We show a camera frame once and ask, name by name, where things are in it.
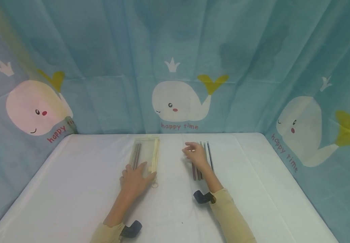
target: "blue curtain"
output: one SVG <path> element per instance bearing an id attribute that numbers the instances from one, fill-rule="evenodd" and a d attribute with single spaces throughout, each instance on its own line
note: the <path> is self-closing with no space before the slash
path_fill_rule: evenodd
<path id="1" fill-rule="evenodd" d="M 350 243 L 350 1 L 0 0 L 0 11 L 0 218 L 71 133 L 261 132 Z"/>

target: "white tablecloth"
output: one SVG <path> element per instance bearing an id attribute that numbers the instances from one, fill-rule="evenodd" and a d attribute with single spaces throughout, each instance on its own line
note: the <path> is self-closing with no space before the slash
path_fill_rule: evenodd
<path id="1" fill-rule="evenodd" d="M 71 135 L 65 138 L 0 222 L 0 243 L 86 243 L 108 214 L 134 138 L 146 135 Z M 127 217 L 139 220 L 125 242 L 225 242 L 193 181 L 181 149 L 209 141 L 215 173 L 231 193 L 258 243 L 335 243 L 267 139 L 259 133 L 160 134 L 158 188 L 149 188 Z"/>

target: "whale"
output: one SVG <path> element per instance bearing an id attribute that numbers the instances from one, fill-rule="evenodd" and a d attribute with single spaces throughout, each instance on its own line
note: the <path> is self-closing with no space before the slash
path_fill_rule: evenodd
<path id="1" fill-rule="evenodd" d="M 339 147 L 350 145 L 350 114 L 336 111 L 339 133 L 334 143 L 321 147 L 322 112 L 313 97 L 300 96 L 283 108 L 276 122 L 278 133 L 302 164 L 314 167 L 322 164 Z"/>
<path id="2" fill-rule="evenodd" d="M 152 93 L 152 106 L 162 120 L 170 122 L 198 121 L 204 119 L 210 109 L 211 95 L 229 78 L 219 77 L 213 82 L 208 75 L 199 75 L 208 96 L 201 103 L 193 88 L 183 81 L 163 81 Z"/>
<path id="3" fill-rule="evenodd" d="M 36 80 L 25 80 L 18 84 L 6 98 L 6 111 L 10 120 L 20 130 L 33 136 L 41 136 L 63 121 L 66 117 L 73 117 L 67 101 L 60 93 L 64 79 L 63 72 L 55 72 L 50 81 L 56 92 L 47 84 Z"/>

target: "white crown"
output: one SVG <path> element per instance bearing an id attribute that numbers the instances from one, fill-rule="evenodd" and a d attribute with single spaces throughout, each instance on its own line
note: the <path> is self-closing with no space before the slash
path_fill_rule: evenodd
<path id="1" fill-rule="evenodd" d="M 180 62 L 178 62 L 178 63 L 175 64 L 174 58 L 173 58 L 173 57 L 172 57 L 170 63 L 168 63 L 167 61 L 164 61 L 164 63 L 167 64 L 168 70 L 169 70 L 171 73 L 175 73 L 175 72 L 176 72 L 176 69 L 178 68 L 178 65 L 180 64 Z"/>
<path id="2" fill-rule="evenodd" d="M 323 84 L 322 84 L 321 89 L 320 89 L 321 92 L 324 91 L 324 89 L 326 89 L 327 87 L 332 86 L 332 84 L 329 84 L 329 79 L 330 78 L 331 77 L 329 77 L 329 78 L 322 77 Z"/>
<path id="3" fill-rule="evenodd" d="M 0 72 L 3 72 L 8 77 L 10 77 L 14 74 L 13 70 L 11 69 L 10 62 L 8 62 L 6 65 L 3 62 L 1 62 L 1 60 L 0 60 Z"/>

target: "whale tail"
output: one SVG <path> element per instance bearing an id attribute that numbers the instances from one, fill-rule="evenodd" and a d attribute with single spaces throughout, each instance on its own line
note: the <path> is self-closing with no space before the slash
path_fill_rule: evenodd
<path id="1" fill-rule="evenodd" d="M 61 91 L 61 84 L 63 83 L 63 80 L 64 80 L 64 72 L 63 71 L 58 71 L 58 72 L 55 72 L 51 77 L 49 77 L 44 71 L 42 70 L 37 70 L 41 75 L 43 75 L 45 77 L 45 79 L 47 79 L 51 84 L 52 86 L 55 88 L 55 90 L 60 93 Z"/>
<path id="2" fill-rule="evenodd" d="M 229 79 L 229 75 L 223 75 L 213 82 L 206 74 L 201 74 L 197 77 L 206 86 L 207 94 L 212 95 L 226 80 Z"/>
<path id="3" fill-rule="evenodd" d="M 350 114 L 345 111 L 336 111 L 336 118 L 340 124 L 339 134 L 337 135 L 336 145 L 347 146 L 350 145 Z"/>

